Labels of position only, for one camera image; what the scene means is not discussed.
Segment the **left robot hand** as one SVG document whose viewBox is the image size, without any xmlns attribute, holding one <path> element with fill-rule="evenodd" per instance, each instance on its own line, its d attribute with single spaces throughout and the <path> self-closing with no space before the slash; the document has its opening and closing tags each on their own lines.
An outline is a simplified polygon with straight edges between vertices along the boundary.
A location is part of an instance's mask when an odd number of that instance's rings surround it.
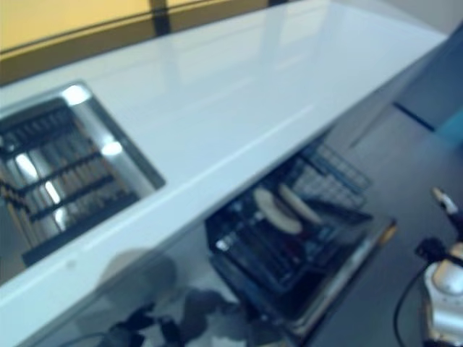
<svg viewBox="0 0 463 347">
<path fill-rule="evenodd" d="M 142 346 L 145 336 L 142 330 L 155 325 L 151 315 L 156 305 L 145 304 L 133 311 L 125 320 L 115 323 L 105 337 L 107 346 Z"/>
</svg>

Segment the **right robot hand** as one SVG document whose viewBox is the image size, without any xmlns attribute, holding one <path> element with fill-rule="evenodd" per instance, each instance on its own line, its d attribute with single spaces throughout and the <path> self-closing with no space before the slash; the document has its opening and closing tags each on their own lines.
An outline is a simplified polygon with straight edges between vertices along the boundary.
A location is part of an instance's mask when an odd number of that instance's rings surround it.
<svg viewBox="0 0 463 347">
<path fill-rule="evenodd" d="M 445 214 L 447 214 L 447 216 L 455 217 L 460 214 L 460 209 L 457 204 L 442 189 L 433 187 L 431 192 L 436 202 L 441 206 L 442 210 L 445 212 Z"/>
</svg>

